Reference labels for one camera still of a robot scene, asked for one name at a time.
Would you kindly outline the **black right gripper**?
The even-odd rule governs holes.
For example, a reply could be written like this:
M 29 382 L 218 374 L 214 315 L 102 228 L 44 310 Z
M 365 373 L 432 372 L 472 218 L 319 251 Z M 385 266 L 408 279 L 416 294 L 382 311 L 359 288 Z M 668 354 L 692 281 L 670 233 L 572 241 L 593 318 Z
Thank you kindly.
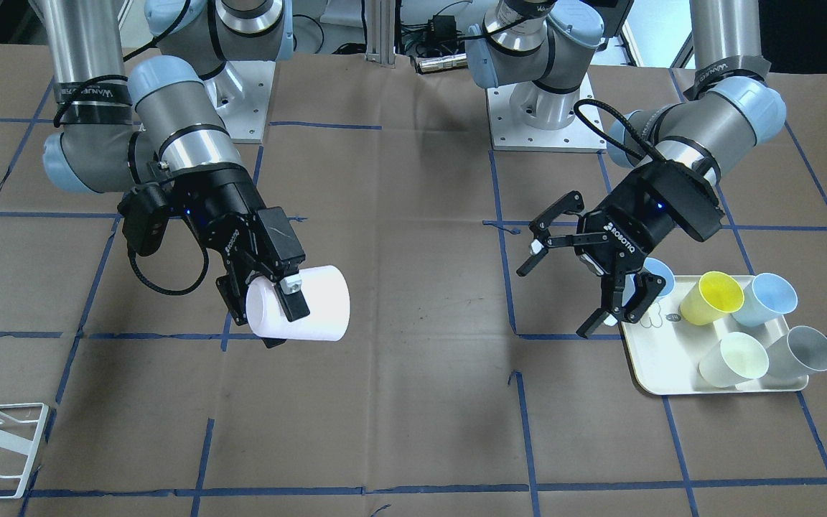
M 235 164 L 197 168 L 175 177 L 172 200 L 204 248 L 220 253 L 226 274 L 217 288 L 231 315 L 245 317 L 248 288 L 257 277 L 274 285 L 274 299 L 286 321 L 308 317 L 311 309 L 296 277 L 306 258 L 288 216 L 263 203 L 249 173 Z M 266 349 L 286 338 L 263 337 Z

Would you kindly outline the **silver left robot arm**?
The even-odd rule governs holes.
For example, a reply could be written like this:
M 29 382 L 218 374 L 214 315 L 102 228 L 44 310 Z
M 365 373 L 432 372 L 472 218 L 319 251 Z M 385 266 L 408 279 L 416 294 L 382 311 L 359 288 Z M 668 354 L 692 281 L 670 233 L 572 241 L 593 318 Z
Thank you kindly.
M 528 229 L 531 256 L 524 277 L 548 252 L 570 248 L 600 281 L 597 308 L 578 328 L 587 338 L 607 322 L 637 323 L 668 281 L 645 265 L 647 256 L 679 229 L 698 242 L 721 231 L 716 186 L 752 148 L 783 128 L 785 103 L 767 85 L 756 1 L 693 1 L 693 48 L 698 70 L 682 101 L 649 104 L 622 114 L 581 90 L 591 78 L 600 93 L 624 102 L 666 101 L 669 84 L 633 67 L 607 72 L 591 65 L 604 23 L 581 1 L 501 1 L 473 26 L 465 42 L 468 66 L 490 97 L 503 97 L 503 118 L 520 128 L 561 136 L 584 128 L 627 168 L 601 202 L 585 166 L 598 159 L 498 156 L 495 184 L 508 199 L 518 191 L 553 197 Z

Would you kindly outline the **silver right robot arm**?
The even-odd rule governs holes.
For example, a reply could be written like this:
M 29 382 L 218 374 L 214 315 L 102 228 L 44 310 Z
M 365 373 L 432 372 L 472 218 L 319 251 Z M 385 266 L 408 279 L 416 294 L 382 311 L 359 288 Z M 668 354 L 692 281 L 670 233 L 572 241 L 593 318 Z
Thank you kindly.
M 227 117 L 247 109 L 249 92 L 234 62 L 275 62 L 293 53 L 289 1 L 148 1 L 159 55 L 131 71 L 117 14 L 106 1 L 36 1 L 55 65 L 56 134 L 44 144 L 44 170 L 62 190 L 119 192 L 132 271 L 157 252 L 179 217 L 204 262 L 210 250 L 225 272 L 216 286 L 238 326 L 266 347 L 308 338 L 311 292 L 299 265 L 305 252 L 282 208 L 263 202 L 233 140 Z

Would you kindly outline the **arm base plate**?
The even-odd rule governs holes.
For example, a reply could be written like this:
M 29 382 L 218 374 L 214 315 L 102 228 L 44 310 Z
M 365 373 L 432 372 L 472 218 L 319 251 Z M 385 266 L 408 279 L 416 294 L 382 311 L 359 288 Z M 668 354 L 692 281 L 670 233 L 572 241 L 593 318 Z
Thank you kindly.
M 580 88 L 560 95 L 532 82 L 487 90 L 492 147 L 498 151 L 597 153 L 606 141 L 578 121 L 580 99 L 593 98 L 589 76 Z
M 227 62 L 204 85 L 234 143 L 262 144 L 276 63 Z

